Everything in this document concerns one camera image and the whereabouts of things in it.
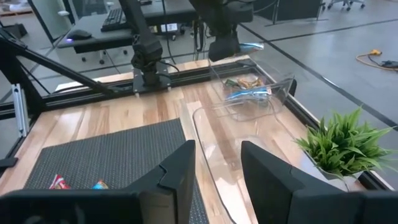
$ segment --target snack package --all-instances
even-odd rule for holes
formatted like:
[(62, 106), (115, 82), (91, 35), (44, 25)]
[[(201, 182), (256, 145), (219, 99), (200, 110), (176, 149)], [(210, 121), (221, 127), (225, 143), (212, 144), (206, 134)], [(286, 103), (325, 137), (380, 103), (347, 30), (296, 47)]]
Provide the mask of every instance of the snack package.
[(103, 189), (109, 189), (109, 187), (102, 181), (99, 180), (93, 187), (93, 189), (96, 190), (103, 190)]
[(50, 189), (70, 189), (65, 180), (61, 175), (56, 174), (54, 180), (51, 183)]

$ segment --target wooden tabletop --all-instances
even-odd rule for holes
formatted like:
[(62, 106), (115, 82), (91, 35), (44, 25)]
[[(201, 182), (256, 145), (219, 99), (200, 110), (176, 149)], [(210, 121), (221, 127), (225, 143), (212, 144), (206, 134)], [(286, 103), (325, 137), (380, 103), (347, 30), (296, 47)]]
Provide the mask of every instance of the wooden tabletop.
[[(206, 66), (207, 60), (177, 65), (180, 70)], [(116, 81), (131, 77), (132, 73), (125, 73), (97, 80), (110, 82), (109, 79)], [(73, 85), (77, 83), (64, 84), (59, 88)], [(201, 141), (210, 143), (204, 145), (202, 151), (193, 120), (194, 115), (197, 117), (200, 112), (194, 113), (197, 109), (208, 108), (222, 101), (212, 82), (206, 82), (142, 95), (140, 98), (129, 96), (42, 113), (16, 154), (19, 162), (15, 167), (7, 169), (0, 178), (0, 194), (23, 188), (36, 159), (45, 147), (180, 118), (185, 138), (197, 140), (196, 177), (210, 223), (230, 223), (230, 217), (222, 206), (220, 196), (223, 202), (227, 203), (228, 211), (237, 223), (256, 223), (248, 196), (242, 190), (245, 189), (242, 170), (233, 165), (238, 160), (238, 153), (233, 147), (220, 145), (219, 151), (210, 153), (206, 146), (212, 142), (220, 143), (217, 139), (221, 137), (230, 139), (242, 136), (242, 133), (253, 125), (259, 127), (267, 123), (267, 128), (258, 132), (259, 138), (265, 139), (267, 150), (303, 169), (303, 161), (307, 161), (308, 157), (292, 140), (306, 136), (307, 130), (286, 107), (275, 116), (265, 116), (257, 119), (256, 123), (250, 121), (244, 124), (222, 123), (221, 120), (214, 120), (211, 114), (204, 113), (205, 116), (200, 118), (204, 121), (203, 126), (198, 132), (203, 128), (209, 130), (205, 137), (201, 137)], [(213, 180), (210, 172), (214, 176), (215, 170), (218, 170), (218, 178)]]

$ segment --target transparent container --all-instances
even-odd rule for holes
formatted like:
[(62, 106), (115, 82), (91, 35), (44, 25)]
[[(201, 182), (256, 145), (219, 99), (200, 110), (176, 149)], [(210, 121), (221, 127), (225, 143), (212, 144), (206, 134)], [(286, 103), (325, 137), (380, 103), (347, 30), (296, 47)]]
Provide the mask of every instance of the transparent container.
[[(294, 76), (291, 73), (281, 74), (264, 62), (261, 63), (260, 67), (257, 61), (248, 59), (247, 56), (229, 60), (235, 61), (237, 65), (244, 66), (225, 69), (217, 66), (217, 62), (208, 61), (212, 80), (211, 86), (220, 101), (246, 101), (247, 104), (244, 106), (256, 109), (250, 111), (251, 115), (248, 118), (241, 116), (241, 119), (278, 113), (289, 95)], [(279, 80), (276, 82), (270, 77), (277, 77)]]
[(307, 154), (295, 143), (292, 133), (279, 120), (287, 108), (268, 102), (267, 116), (258, 116), (262, 105), (256, 99), (229, 100), (204, 106), (193, 114), (193, 121), (214, 185), (232, 223), (257, 223), (256, 215), (244, 182), (241, 164), (241, 143), (251, 141), (285, 162), (328, 182)]

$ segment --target potted plant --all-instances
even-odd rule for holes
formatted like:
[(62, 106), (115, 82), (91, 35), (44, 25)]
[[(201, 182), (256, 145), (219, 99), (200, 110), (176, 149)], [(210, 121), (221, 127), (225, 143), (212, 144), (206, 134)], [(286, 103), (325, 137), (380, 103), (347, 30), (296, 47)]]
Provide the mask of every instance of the potted plant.
[(378, 130), (368, 123), (359, 125), (360, 115), (361, 108), (344, 116), (333, 113), (327, 127), (322, 118), (318, 130), (308, 127), (307, 138), (297, 140), (329, 180), (339, 178), (347, 183), (349, 178), (346, 177), (356, 180), (363, 171), (381, 169), (382, 166), (394, 169), (383, 158), (392, 151), (378, 145), (380, 137), (391, 128)]

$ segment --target office chair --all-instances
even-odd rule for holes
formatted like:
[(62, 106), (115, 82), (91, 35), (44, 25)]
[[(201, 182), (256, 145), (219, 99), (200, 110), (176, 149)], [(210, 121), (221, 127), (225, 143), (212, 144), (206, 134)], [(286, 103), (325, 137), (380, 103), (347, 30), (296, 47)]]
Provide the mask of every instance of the office chair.
[(347, 11), (351, 10), (351, 6), (354, 2), (356, 3), (361, 3), (361, 9), (365, 7), (365, 1), (364, 0), (331, 0), (331, 2), (328, 5), (328, 9), (330, 9), (334, 3), (342, 2), (343, 6), (347, 5)]

